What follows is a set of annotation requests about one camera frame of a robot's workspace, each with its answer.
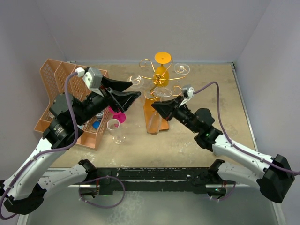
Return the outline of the clear wine glass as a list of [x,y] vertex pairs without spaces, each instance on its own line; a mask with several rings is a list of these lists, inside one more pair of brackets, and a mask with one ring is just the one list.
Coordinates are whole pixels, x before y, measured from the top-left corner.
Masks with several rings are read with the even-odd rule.
[[140,97],[135,101],[135,103],[142,104],[143,103],[144,79],[140,75],[131,75],[127,79],[127,81],[132,83],[132,85],[128,88],[128,90],[141,92]]
[[178,75],[174,80],[185,78],[190,73],[190,67],[185,63],[176,63],[173,67],[175,73]]

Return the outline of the pink plastic wine glass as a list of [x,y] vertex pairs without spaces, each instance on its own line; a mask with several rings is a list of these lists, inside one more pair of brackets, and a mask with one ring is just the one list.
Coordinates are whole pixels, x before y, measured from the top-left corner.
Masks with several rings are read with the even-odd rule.
[[122,112],[115,112],[110,106],[108,107],[108,110],[113,115],[114,119],[117,119],[120,123],[123,123],[126,120],[126,115]]

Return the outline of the yellow plastic wine glass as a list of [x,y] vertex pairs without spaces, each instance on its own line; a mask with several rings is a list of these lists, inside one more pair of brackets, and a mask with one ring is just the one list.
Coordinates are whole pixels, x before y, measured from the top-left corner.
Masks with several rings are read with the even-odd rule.
[[167,52],[158,52],[154,59],[160,66],[155,69],[152,81],[158,87],[166,87],[169,83],[168,68],[173,63],[172,57]]

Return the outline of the clear champagne flute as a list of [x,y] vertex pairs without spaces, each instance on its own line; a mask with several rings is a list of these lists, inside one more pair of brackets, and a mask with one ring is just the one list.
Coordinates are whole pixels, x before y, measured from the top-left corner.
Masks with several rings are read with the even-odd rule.
[[157,135],[161,128],[162,118],[157,111],[155,111],[149,121],[149,133],[151,135]]

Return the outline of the small clear glass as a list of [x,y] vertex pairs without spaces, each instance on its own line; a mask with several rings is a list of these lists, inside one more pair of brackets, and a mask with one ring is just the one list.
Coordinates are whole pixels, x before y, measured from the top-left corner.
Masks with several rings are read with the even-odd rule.
[[154,92],[159,98],[168,98],[172,95],[172,91],[166,87],[156,87]]

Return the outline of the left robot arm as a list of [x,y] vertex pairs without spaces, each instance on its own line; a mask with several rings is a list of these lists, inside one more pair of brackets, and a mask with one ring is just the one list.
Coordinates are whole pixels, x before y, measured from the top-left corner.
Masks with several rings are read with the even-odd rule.
[[140,92],[128,90],[131,82],[103,76],[86,76],[84,79],[92,92],[84,101],[78,100],[67,90],[59,94],[50,107],[54,120],[36,148],[10,178],[1,181],[0,205],[11,216],[33,212],[46,198],[69,185],[93,183],[97,178],[97,169],[87,159],[49,177],[44,177],[44,173],[56,159],[76,144],[83,134],[81,125],[108,107],[125,112],[140,96]]

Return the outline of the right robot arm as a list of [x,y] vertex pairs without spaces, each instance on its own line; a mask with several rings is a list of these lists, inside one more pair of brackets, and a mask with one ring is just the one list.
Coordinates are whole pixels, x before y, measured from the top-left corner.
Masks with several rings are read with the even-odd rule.
[[209,180],[213,183],[226,180],[246,184],[259,189],[267,199],[282,203],[295,180],[288,160],[280,154],[266,155],[235,142],[213,126],[215,120],[209,109],[200,108],[193,113],[186,104],[181,104],[182,99],[177,97],[154,102],[151,106],[164,120],[175,118],[195,133],[194,140],[202,149],[239,163],[239,166],[233,166],[225,161],[216,161],[210,167]]

